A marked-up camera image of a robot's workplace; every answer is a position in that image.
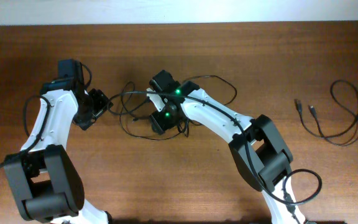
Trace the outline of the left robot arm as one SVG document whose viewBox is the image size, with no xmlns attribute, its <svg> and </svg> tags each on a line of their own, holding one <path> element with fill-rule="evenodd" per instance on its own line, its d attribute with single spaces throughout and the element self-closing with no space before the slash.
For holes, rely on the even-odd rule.
<svg viewBox="0 0 358 224">
<path fill-rule="evenodd" d="M 70 126 L 90 128 L 112 103 L 84 79 L 75 59 L 58 62 L 58 77 L 42 85 L 40 110 L 20 152 L 4 171 L 21 217 L 40 223 L 112 223 L 111 215 L 85 199 L 82 180 L 67 152 Z"/>
</svg>

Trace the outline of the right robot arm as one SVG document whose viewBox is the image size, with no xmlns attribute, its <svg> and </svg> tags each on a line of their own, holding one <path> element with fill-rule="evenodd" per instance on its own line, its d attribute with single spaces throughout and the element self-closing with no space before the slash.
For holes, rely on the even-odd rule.
<svg viewBox="0 0 358 224">
<path fill-rule="evenodd" d="M 150 115 L 158 134 L 182 121 L 196 121 L 224 139 L 241 177 L 261 192 L 272 223 L 306 223 L 295 205 L 291 187 L 293 155 L 272 120 L 260 115 L 254 119 L 236 113 L 214 100 L 197 84 L 183 84 L 162 70 L 149 82 L 147 96 L 156 107 Z"/>
</svg>

